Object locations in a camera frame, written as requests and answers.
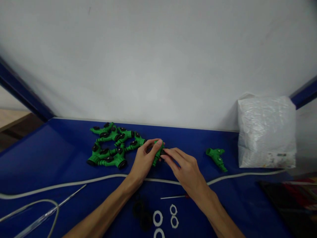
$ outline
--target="white cable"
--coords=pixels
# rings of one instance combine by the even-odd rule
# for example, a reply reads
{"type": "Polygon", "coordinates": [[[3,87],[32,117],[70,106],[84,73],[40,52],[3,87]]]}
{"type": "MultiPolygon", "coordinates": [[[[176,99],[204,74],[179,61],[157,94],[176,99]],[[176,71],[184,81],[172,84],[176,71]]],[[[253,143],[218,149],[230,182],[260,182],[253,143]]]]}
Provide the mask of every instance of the white cable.
{"type": "Polygon", "coordinates": [[[227,176],[223,176],[223,177],[219,177],[216,179],[213,179],[211,181],[209,181],[207,183],[208,186],[212,185],[213,183],[219,182],[221,180],[224,179],[232,179],[232,178],[237,178],[237,177],[242,177],[242,176],[247,176],[247,175],[274,175],[274,174],[279,174],[282,172],[285,172],[286,170],[278,170],[278,171],[274,171],[274,172],[265,172],[265,173],[241,173],[241,174],[236,174],[236,175],[227,175],[227,176]]]}
{"type": "Polygon", "coordinates": [[[47,236],[47,238],[50,238],[51,235],[52,235],[52,233],[53,233],[54,227],[55,227],[55,225],[56,225],[57,217],[58,217],[58,214],[59,214],[59,206],[58,206],[57,202],[55,202],[54,200],[41,199],[41,200],[38,200],[38,201],[36,201],[36,202],[29,203],[29,204],[27,204],[27,205],[25,205],[25,206],[23,206],[23,207],[21,207],[21,208],[15,210],[14,212],[11,212],[10,214],[8,214],[8,215],[2,217],[2,218],[0,219],[0,222],[4,221],[5,219],[11,217],[11,216],[14,215],[14,214],[17,214],[17,213],[19,213],[19,212],[25,210],[25,209],[28,208],[29,206],[32,206],[32,205],[34,205],[34,204],[36,204],[36,203],[40,203],[40,202],[50,202],[50,203],[54,204],[55,207],[56,207],[55,219],[54,219],[54,221],[53,221],[53,225],[52,225],[52,228],[51,228],[51,230],[50,230],[50,232],[49,232],[49,235],[47,236]]]}
{"type": "MultiPolygon", "coordinates": [[[[219,181],[224,180],[224,179],[237,178],[237,177],[246,176],[246,175],[274,175],[274,174],[282,173],[282,172],[285,172],[285,171],[286,170],[278,170],[278,171],[266,172],[266,173],[242,173],[242,174],[236,174],[236,175],[228,175],[228,176],[223,176],[223,177],[219,177],[219,178],[213,179],[213,180],[209,181],[207,184],[211,185],[213,183],[219,182],[219,181]]],[[[48,191],[48,190],[52,190],[52,189],[56,189],[56,188],[83,185],[83,184],[98,182],[98,181],[105,180],[105,179],[110,179],[110,178],[117,178],[117,177],[125,178],[126,176],[127,175],[125,175],[125,174],[107,175],[107,176],[103,176],[103,177],[99,177],[99,178],[93,178],[93,179],[89,179],[89,180],[85,180],[85,181],[57,184],[57,185],[53,185],[53,186],[49,186],[49,187],[45,187],[45,188],[40,188],[40,189],[37,189],[37,190],[34,190],[34,191],[21,193],[21,194],[16,194],[16,195],[7,195],[7,194],[0,193],[0,199],[16,199],[16,198],[26,197],[26,196],[30,196],[30,195],[33,195],[33,194],[36,194],[36,193],[40,193],[40,192],[44,192],[44,191],[48,191]]],[[[157,178],[153,178],[153,179],[152,178],[146,178],[145,181],[162,182],[162,183],[170,183],[170,184],[175,184],[175,185],[181,185],[177,181],[165,180],[165,179],[157,179],[157,178]]]]}

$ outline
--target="green hose connector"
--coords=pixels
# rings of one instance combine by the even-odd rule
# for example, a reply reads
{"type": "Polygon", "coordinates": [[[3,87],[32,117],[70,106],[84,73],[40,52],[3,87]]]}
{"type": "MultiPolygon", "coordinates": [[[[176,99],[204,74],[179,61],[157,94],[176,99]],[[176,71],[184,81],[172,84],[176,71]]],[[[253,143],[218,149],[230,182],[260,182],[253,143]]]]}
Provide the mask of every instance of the green hose connector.
{"type": "Polygon", "coordinates": [[[126,128],[118,127],[119,132],[121,133],[118,141],[115,143],[115,146],[124,143],[128,138],[132,138],[134,136],[133,131],[127,131],[126,128]]]}
{"type": "Polygon", "coordinates": [[[101,133],[108,133],[111,130],[113,124],[114,124],[113,122],[111,122],[111,123],[107,122],[103,126],[103,128],[95,126],[93,128],[90,128],[90,131],[92,131],[93,133],[98,134],[98,135],[100,135],[101,133]]]}
{"type": "Polygon", "coordinates": [[[92,147],[92,155],[87,160],[87,164],[91,166],[96,166],[100,160],[99,153],[101,151],[101,146],[98,142],[95,142],[95,144],[92,147]]]}
{"type": "Polygon", "coordinates": [[[100,134],[101,138],[98,138],[96,141],[97,142],[105,142],[105,141],[118,141],[120,134],[118,133],[118,129],[116,127],[116,125],[113,125],[113,127],[111,127],[111,133],[101,133],[100,134]]]}
{"type": "Polygon", "coordinates": [[[130,143],[125,151],[137,149],[146,142],[146,139],[143,139],[138,132],[134,132],[134,138],[135,140],[130,143]]]}
{"type": "Polygon", "coordinates": [[[127,161],[124,158],[125,154],[125,146],[124,144],[120,145],[120,148],[116,149],[117,154],[112,157],[109,156],[107,158],[101,159],[98,161],[98,165],[104,165],[104,166],[117,166],[118,169],[123,169],[127,165],[127,161]]]}
{"type": "Polygon", "coordinates": [[[111,155],[114,155],[116,152],[117,152],[117,149],[112,149],[112,150],[109,150],[108,148],[103,149],[100,151],[98,157],[99,157],[99,159],[104,159],[104,158],[107,158],[111,155]]]}
{"type": "Polygon", "coordinates": [[[153,167],[156,166],[156,163],[157,163],[158,160],[160,159],[164,148],[165,148],[164,142],[162,141],[162,145],[161,145],[160,149],[159,149],[158,152],[156,152],[156,154],[155,154],[154,161],[153,161],[153,164],[152,164],[153,167]]]}
{"type": "Polygon", "coordinates": [[[215,162],[215,164],[221,169],[222,172],[227,172],[228,170],[224,166],[224,162],[222,158],[220,158],[220,155],[222,155],[225,152],[224,149],[207,149],[206,155],[212,158],[212,160],[215,162]]]}

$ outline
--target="blue table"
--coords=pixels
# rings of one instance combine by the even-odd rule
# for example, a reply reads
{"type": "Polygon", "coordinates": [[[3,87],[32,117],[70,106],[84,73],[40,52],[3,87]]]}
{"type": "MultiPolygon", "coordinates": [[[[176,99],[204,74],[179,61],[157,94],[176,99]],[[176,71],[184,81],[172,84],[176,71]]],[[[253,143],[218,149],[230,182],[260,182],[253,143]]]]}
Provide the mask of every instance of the blue table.
{"type": "MultiPolygon", "coordinates": [[[[19,194],[31,190],[66,182],[87,180],[110,174],[128,174],[136,151],[126,154],[128,166],[119,171],[116,167],[91,167],[86,160],[97,135],[89,131],[92,126],[103,126],[103,122],[52,119],[0,154],[0,192],[19,194]]],[[[178,147],[197,159],[200,171],[207,181],[214,178],[244,172],[267,172],[266,169],[240,169],[238,167],[238,133],[207,131],[171,127],[117,124],[128,130],[138,131],[143,138],[162,138],[168,148],[178,147]],[[227,173],[221,173],[214,162],[205,155],[207,148],[222,148],[227,173]]],[[[103,147],[113,148],[112,141],[103,147]]],[[[152,168],[149,178],[176,180],[169,166],[158,163],[152,168]]],[[[228,214],[246,237],[291,237],[287,227],[261,191],[256,181],[285,181],[287,173],[273,176],[246,176],[227,179],[211,185],[228,214]]],[[[112,178],[87,185],[60,209],[52,237],[61,237],[79,221],[92,212],[116,189],[123,178],[112,178]]],[[[46,191],[29,197],[0,200],[0,217],[39,199],[61,202],[81,186],[46,191]]],[[[160,197],[184,194],[181,186],[144,182],[139,190],[147,200],[151,212],[163,214],[163,229],[166,237],[216,237],[207,218],[190,199],[160,200],[160,197]],[[172,229],[169,207],[177,207],[179,226],[172,229]]],[[[132,215],[134,201],[130,200],[119,213],[107,237],[153,237],[155,227],[143,232],[132,215]]],[[[49,203],[36,204],[15,217],[0,223],[1,237],[14,237],[26,226],[52,207],[49,203]]],[[[46,237],[53,222],[51,216],[29,237],[46,237]]]]}

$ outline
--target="screwdriver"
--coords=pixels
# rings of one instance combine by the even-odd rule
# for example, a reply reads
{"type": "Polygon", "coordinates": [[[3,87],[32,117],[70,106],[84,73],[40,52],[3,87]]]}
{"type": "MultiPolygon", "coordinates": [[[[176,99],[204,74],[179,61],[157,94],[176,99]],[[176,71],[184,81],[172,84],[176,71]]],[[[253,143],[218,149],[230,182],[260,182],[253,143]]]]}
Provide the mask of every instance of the screwdriver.
{"type": "Polygon", "coordinates": [[[179,198],[179,197],[185,197],[185,198],[190,198],[190,196],[188,196],[188,194],[186,193],[185,195],[182,195],[182,196],[174,196],[174,197],[164,197],[164,198],[161,198],[161,199],[169,199],[169,198],[179,198]]]}

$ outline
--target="white wall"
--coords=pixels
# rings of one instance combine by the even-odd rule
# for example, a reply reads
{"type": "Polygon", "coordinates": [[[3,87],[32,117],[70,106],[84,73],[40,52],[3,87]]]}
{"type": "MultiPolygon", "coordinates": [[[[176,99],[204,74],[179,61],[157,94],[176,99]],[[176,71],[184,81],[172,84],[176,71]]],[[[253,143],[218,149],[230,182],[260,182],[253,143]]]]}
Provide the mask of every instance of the white wall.
{"type": "Polygon", "coordinates": [[[308,0],[0,2],[0,55],[61,117],[238,130],[317,74],[308,0]]]}
{"type": "Polygon", "coordinates": [[[317,172],[317,99],[296,111],[296,168],[291,175],[317,172]]]}
{"type": "Polygon", "coordinates": [[[0,86],[0,109],[29,111],[21,102],[0,86]]]}

